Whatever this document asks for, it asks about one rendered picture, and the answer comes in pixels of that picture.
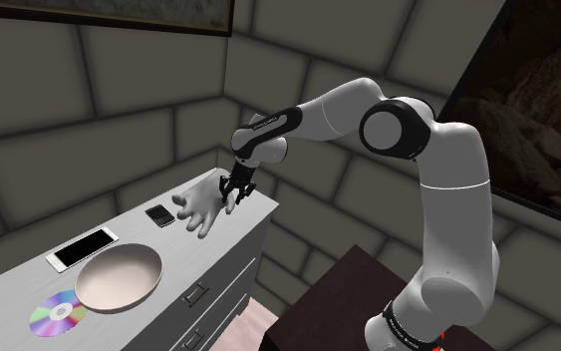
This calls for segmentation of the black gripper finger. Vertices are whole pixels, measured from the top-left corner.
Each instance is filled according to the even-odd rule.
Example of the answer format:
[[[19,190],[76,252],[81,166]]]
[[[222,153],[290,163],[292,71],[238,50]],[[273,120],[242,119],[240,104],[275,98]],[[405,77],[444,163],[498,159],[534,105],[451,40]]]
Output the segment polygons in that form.
[[[250,196],[256,189],[256,182],[253,180],[250,182],[239,181],[236,188],[238,189],[238,195],[235,199],[235,203],[240,204],[243,199]]]
[[[228,197],[234,190],[234,183],[230,175],[222,175],[219,180],[219,190],[222,195],[222,202],[227,203]]]

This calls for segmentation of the white hand sculpture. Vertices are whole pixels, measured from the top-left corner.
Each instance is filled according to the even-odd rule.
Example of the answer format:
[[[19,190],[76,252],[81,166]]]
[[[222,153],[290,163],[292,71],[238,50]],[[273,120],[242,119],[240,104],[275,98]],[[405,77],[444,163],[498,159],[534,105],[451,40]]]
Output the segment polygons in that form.
[[[186,229],[197,231],[197,237],[205,238],[210,232],[219,213],[224,210],[231,214],[235,208],[235,199],[229,194],[226,200],[219,189],[220,179],[229,176],[224,169],[217,169],[183,193],[174,194],[172,201],[180,206],[176,217],[189,219]]]

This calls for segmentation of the small black phone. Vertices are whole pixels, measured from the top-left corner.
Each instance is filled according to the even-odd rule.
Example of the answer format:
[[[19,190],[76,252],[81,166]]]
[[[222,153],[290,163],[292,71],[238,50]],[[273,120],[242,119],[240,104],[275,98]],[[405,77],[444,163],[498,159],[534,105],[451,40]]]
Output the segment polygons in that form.
[[[175,217],[161,204],[147,209],[145,213],[159,227],[165,227],[175,221]]]

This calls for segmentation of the grey chest of drawers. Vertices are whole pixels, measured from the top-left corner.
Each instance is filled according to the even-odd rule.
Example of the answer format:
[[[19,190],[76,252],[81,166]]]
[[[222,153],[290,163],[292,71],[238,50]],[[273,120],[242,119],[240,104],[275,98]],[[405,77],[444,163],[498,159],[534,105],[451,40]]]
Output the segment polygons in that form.
[[[125,212],[100,195],[0,240],[0,351],[207,351],[230,320],[248,303],[265,232],[277,202],[259,191],[231,214],[221,213],[208,236],[199,239],[183,221],[157,226],[146,210],[178,208],[172,192],[127,187]],[[153,293],[118,313],[90,311],[70,330],[38,337],[30,329],[33,311],[52,295],[73,288],[81,264],[59,273],[49,253],[107,227],[121,244],[153,248],[162,276]]]

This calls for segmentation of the white bowl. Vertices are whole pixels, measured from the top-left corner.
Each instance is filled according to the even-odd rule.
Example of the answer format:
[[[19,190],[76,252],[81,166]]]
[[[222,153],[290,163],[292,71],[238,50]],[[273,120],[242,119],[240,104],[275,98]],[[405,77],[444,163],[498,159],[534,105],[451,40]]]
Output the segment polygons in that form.
[[[144,302],[162,277],[162,259],[150,246],[127,243],[94,256],[75,280],[79,302],[95,312],[114,314]]]

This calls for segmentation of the white smartphone with black screen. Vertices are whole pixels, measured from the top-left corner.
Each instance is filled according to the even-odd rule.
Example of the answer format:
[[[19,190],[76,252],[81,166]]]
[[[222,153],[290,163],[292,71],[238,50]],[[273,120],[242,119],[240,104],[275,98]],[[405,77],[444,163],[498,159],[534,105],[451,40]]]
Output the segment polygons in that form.
[[[58,273],[62,273],[118,240],[119,238],[111,230],[101,227],[49,253],[45,259]]]

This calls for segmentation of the rainbow compact disc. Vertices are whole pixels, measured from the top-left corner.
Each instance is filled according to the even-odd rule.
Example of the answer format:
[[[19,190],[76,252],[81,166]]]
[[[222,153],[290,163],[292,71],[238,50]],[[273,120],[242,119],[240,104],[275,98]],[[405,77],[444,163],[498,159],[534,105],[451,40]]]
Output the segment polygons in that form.
[[[39,337],[57,336],[75,327],[87,312],[73,289],[60,291],[35,308],[29,328]]]

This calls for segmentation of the dark framed grey wall picture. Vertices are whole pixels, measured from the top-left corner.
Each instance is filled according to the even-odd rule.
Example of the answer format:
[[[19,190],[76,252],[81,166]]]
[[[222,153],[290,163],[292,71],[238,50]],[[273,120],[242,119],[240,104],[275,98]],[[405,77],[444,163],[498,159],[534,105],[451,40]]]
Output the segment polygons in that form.
[[[229,37],[235,0],[0,0],[0,18]]]

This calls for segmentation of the black framed brown wall picture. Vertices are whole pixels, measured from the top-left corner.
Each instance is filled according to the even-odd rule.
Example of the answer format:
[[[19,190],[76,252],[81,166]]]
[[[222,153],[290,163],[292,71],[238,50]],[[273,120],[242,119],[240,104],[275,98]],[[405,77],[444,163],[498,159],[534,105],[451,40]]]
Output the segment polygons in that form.
[[[479,130],[495,194],[561,221],[561,0],[505,0],[438,118]]]

